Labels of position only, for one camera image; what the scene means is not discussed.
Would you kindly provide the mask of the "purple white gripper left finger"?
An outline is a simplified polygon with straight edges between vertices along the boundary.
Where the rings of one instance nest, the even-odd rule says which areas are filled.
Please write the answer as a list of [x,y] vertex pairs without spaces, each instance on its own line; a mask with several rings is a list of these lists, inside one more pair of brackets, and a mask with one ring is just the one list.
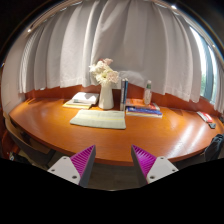
[[62,156],[48,171],[81,187],[87,187],[96,156],[94,145],[74,154]]

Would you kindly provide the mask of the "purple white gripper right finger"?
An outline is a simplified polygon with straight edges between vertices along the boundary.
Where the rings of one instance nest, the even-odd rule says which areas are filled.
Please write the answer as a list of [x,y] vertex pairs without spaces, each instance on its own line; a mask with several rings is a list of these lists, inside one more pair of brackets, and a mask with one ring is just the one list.
[[156,157],[136,145],[131,146],[131,156],[141,186],[178,171],[164,156]]

